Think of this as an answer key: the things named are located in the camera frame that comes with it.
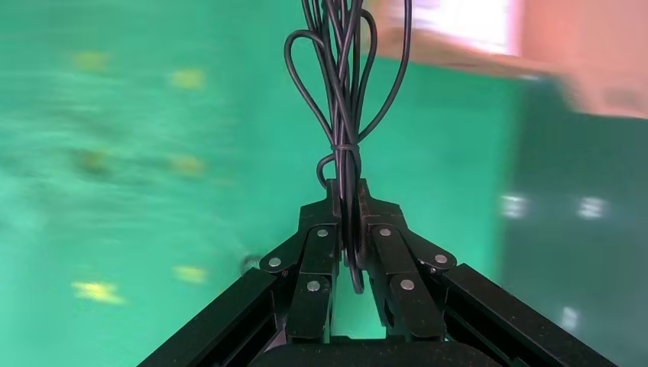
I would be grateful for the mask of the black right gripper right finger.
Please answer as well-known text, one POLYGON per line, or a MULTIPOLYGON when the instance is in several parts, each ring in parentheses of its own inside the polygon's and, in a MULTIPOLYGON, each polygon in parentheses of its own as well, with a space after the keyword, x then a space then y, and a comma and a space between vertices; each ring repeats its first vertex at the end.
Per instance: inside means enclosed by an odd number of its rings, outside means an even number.
POLYGON ((610 361, 470 265, 417 235, 401 208, 358 188, 360 257, 393 366, 608 366, 610 361))

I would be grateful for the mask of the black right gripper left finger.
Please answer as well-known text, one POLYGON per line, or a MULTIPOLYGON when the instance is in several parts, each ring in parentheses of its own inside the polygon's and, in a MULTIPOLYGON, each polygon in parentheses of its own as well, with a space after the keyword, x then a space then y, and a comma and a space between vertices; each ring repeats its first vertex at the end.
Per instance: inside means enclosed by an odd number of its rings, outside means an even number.
POLYGON ((285 352, 331 335, 339 272, 338 184, 302 206, 295 234, 157 347, 142 366, 288 366, 285 352))

